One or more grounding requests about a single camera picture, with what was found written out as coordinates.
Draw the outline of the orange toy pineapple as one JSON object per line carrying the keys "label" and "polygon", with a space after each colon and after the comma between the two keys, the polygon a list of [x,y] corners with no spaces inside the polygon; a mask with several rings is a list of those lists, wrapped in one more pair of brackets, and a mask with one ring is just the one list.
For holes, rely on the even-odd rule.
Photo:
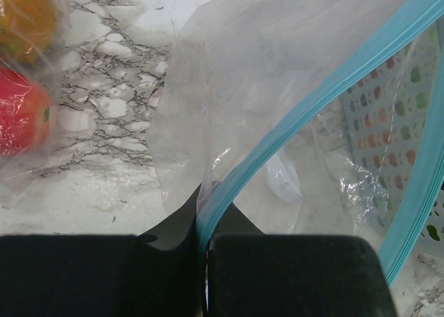
{"label": "orange toy pineapple", "polygon": [[52,43],[57,23],[54,0],[1,0],[1,50],[31,65]]}

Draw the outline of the red toy apple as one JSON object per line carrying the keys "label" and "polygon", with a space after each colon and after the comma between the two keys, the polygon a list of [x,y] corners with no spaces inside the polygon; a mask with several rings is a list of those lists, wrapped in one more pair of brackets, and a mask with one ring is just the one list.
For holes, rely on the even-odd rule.
{"label": "red toy apple", "polygon": [[52,100],[34,80],[1,68],[1,156],[43,145],[50,133]]}

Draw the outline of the clear zip top bag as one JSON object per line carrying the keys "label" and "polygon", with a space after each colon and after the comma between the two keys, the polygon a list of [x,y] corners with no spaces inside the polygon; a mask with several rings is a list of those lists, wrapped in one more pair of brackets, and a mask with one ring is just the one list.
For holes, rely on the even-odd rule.
{"label": "clear zip top bag", "polygon": [[56,133],[69,0],[1,0],[1,188],[21,189]]}

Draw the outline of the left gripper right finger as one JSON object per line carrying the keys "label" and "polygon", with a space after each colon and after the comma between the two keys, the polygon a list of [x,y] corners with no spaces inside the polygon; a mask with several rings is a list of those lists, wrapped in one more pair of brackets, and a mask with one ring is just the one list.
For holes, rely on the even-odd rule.
{"label": "left gripper right finger", "polygon": [[353,236],[264,234],[229,206],[207,253],[208,316],[395,316],[376,252]]}

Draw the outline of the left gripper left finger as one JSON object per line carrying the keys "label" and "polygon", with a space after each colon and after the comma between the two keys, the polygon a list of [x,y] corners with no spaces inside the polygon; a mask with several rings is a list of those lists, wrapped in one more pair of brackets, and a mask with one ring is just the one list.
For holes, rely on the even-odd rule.
{"label": "left gripper left finger", "polygon": [[2,316],[194,316],[197,194],[139,235],[1,238]]}

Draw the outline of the blue plastic strip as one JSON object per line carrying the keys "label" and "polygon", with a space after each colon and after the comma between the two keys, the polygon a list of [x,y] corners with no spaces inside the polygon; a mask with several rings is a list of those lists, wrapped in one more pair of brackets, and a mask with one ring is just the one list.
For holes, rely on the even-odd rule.
{"label": "blue plastic strip", "polygon": [[443,0],[212,0],[172,47],[146,138],[166,210],[197,194],[198,258],[236,205],[268,234],[346,234],[400,272],[443,181],[443,50],[419,154],[385,236],[340,95],[430,27]]}

